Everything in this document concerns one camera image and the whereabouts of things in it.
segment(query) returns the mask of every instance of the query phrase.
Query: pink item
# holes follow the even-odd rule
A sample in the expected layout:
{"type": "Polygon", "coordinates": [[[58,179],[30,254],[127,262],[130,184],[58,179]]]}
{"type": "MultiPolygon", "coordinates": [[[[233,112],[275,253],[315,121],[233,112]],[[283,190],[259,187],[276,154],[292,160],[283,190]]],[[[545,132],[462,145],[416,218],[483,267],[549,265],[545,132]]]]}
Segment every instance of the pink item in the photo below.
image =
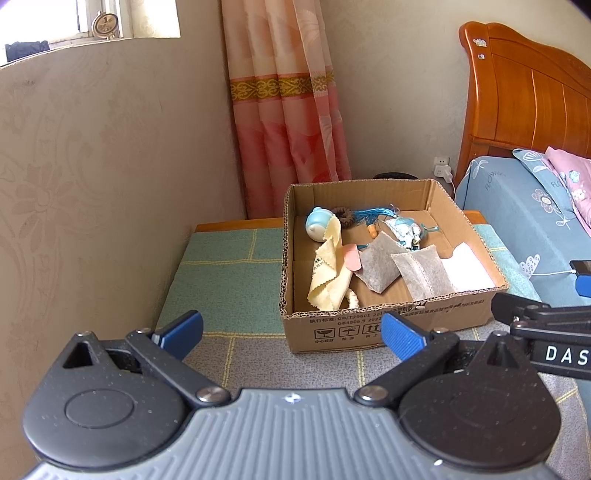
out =
{"type": "Polygon", "coordinates": [[[361,260],[359,259],[359,250],[357,250],[357,245],[343,245],[343,255],[345,256],[345,267],[347,267],[347,270],[351,270],[351,272],[357,272],[357,270],[361,270],[361,260]]]}
{"type": "Polygon", "coordinates": [[[559,178],[568,188],[576,207],[575,214],[582,217],[589,233],[591,225],[591,160],[578,157],[564,150],[548,147],[546,156],[559,178]]]}
{"type": "Polygon", "coordinates": [[[249,218],[283,215],[291,183],[351,178],[320,4],[222,0],[249,218]]]}
{"type": "MultiPolygon", "coordinates": [[[[544,165],[546,165],[546,167],[548,167],[548,170],[550,170],[554,174],[554,176],[556,176],[556,178],[562,184],[562,186],[564,187],[564,189],[567,190],[568,192],[570,192],[569,188],[566,186],[565,181],[560,177],[559,173],[556,171],[556,169],[554,168],[554,166],[552,165],[552,163],[548,159],[547,155],[542,156],[542,159],[541,160],[544,163],[544,165]]],[[[581,214],[579,212],[579,209],[574,204],[572,195],[569,195],[569,196],[570,196],[571,204],[573,205],[573,212],[574,212],[575,217],[577,218],[577,220],[579,221],[579,223],[583,227],[583,230],[585,230],[585,232],[587,232],[587,235],[591,236],[591,226],[589,226],[587,224],[587,222],[585,222],[585,220],[581,216],[581,214]]]]}

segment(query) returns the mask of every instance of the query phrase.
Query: sunlight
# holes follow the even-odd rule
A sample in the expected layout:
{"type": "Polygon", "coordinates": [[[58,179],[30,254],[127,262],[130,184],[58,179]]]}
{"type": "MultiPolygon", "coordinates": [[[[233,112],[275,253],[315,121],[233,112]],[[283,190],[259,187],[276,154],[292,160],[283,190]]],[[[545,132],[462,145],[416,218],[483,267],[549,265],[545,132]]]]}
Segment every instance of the sunlight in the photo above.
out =
{"type": "MultiPolygon", "coordinates": [[[[86,19],[86,3],[79,2],[86,19]]],[[[87,31],[86,21],[80,25],[87,31]]],[[[10,0],[0,9],[0,44],[58,40],[79,32],[76,0],[10,0]]]]}

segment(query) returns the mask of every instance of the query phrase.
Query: blue gripper pad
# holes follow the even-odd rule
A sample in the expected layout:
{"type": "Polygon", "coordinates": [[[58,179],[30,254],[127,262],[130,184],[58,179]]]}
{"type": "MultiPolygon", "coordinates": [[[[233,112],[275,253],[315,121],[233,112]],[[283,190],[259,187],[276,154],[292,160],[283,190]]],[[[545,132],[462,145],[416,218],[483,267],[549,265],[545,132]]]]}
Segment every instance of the blue gripper pad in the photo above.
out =
{"type": "Polygon", "coordinates": [[[403,362],[427,346],[424,335],[408,327],[391,313],[382,317],[382,340],[403,362]]]}
{"type": "Polygon", "coordinates": [[[591,275],[577,275],[574,287],[580,296],[591,297],[591,275]]]}
{"type": "Polygon", "coordinates": [[[175,321],[157,330],[152,341],[178,360],[183,360],[203,337],[203,317],[189,310],[175,321]]]}

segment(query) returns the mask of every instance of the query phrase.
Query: white paper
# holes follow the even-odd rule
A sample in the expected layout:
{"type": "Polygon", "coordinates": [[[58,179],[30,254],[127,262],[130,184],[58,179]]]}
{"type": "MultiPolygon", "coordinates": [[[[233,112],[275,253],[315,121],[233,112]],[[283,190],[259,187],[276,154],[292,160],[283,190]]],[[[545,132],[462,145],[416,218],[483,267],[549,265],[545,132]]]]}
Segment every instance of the white paper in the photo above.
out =
{"type": "Polygon", "coordinates": [[[456,292],[495,288],[495,283],[468,244],[459,244],[450,258],[441,261],[456,292]]]}

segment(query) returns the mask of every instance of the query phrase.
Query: pink curtain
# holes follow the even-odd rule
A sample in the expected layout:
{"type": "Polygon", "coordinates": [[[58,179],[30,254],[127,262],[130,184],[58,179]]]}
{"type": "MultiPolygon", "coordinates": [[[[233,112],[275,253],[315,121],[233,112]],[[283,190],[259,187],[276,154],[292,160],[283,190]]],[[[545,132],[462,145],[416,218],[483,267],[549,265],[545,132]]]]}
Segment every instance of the pink curtain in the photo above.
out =
{"type": "Polygon", "coordinates": [[[319,0],[222,0],[249,218],[291,183],[351,178],[319,0]]]}

